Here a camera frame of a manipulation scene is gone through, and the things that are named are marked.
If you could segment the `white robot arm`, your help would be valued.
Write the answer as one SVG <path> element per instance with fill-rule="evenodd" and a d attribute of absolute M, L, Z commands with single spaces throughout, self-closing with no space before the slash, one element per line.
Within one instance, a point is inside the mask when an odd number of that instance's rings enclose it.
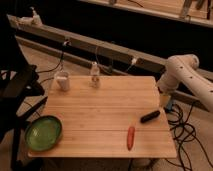
<path fill-rule="evenodd" d="M 165 62 L 166 71 L 157 81 L 161 92 L 174 92 L 183 83 L 213 113 L 213 83 L 197 72 L 199 59 L 194 54 L 174 55 Z"/>

